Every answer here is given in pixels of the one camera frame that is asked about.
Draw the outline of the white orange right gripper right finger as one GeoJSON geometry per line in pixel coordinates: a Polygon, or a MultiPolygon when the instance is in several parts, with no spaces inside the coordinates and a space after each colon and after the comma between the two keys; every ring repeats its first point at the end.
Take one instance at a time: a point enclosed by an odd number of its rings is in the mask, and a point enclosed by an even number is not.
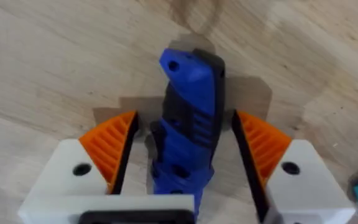
{"type": "Polygon", "coordinates": [[[236,110],[231,120],[259,223],[348,223],[356,208],[313,147],[236,110]]]}

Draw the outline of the white orange right gripper left finger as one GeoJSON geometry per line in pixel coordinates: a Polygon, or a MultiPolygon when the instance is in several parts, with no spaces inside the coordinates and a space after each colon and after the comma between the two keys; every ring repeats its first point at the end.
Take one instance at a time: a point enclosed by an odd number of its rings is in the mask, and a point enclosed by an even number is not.
{"type": "Polygon", "coordinates": [[[135,133],[136,111],[114,116],[78,139],[59,142],[30,195],[121,193],[135,133]]]}

